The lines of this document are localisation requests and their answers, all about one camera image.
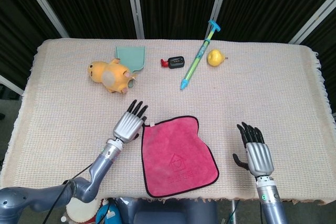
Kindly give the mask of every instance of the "black curtain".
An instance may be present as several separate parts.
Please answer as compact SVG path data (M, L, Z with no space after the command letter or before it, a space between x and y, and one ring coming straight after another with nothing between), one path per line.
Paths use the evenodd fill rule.
M70 37L135 39L130 0L48 0Z
M331 109L336 112L336 9L301 43L318 52Z
M0 74L24 89L36 49L59 38L36 0L0 0Z
M325 0L224 0L214 39L288 43Z
M140 0L146 39L204 39L214 0Z

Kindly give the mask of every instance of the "pink towel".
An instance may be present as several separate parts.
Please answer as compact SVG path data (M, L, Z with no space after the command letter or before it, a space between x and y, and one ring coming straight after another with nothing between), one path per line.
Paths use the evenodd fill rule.
M147 193L172 196L215 183L219 171L198 137L198 120L180 116L143 127L142 165Z

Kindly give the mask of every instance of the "robot wrist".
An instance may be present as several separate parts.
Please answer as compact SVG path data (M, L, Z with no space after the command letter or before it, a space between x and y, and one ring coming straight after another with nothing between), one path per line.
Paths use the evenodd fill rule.
M118 138L110 138L106 140L106 145L102 149L100 155L108 158L112 162L118 157L123 149L123 142Z
M256 178L256 188L261 204L281 202L276 183L272 177L265 175Z

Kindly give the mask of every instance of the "yellow plush toy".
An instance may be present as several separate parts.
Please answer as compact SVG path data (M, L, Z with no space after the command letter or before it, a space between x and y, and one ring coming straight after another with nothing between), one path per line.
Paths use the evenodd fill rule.
M95 82L101 82L110 92L127 93L128 83L134 79L130 70L120 64L120 59L110 63L94 61L88 67L89 76Z

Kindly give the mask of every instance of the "white drum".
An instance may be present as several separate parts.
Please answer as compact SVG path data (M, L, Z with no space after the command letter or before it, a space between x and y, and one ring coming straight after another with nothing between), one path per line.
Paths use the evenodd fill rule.
M94 223L96 214L101 207L101 200L94 199L90 203L84 203L79 199L72 198L66 206L67 214L71 220L77 223Z

